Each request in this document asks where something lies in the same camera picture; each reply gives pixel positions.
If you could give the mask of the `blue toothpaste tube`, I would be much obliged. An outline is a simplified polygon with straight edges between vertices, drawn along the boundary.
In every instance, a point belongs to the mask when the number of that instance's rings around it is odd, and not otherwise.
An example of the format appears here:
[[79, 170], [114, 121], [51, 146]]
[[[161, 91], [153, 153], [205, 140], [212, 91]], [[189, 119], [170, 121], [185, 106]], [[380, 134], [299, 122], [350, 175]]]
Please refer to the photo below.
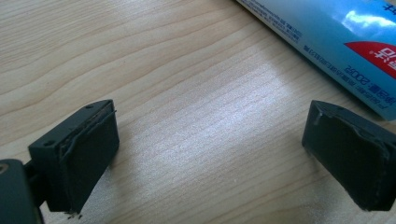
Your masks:
[[396, 120], [396, 5], [236, 0], [379, 116]]

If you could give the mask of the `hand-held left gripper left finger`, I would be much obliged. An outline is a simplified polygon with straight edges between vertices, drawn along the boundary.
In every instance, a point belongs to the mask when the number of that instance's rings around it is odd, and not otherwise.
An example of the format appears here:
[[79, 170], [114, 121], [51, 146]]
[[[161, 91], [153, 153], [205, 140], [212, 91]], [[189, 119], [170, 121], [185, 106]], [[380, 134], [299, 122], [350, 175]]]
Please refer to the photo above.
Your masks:
[[120, 146], [111, 100], [83, 106], [29, 146], [51, 212], [78, 213]]

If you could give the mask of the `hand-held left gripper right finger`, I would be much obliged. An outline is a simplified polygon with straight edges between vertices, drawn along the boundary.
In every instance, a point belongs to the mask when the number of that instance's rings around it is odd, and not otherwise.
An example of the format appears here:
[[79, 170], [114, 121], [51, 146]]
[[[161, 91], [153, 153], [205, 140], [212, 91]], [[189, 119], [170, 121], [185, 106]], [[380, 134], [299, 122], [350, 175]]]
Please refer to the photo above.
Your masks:
[[302, 139], [312, 154], [365, 211], [396, 202], [396, 133], [339, 105], [310, 104]]

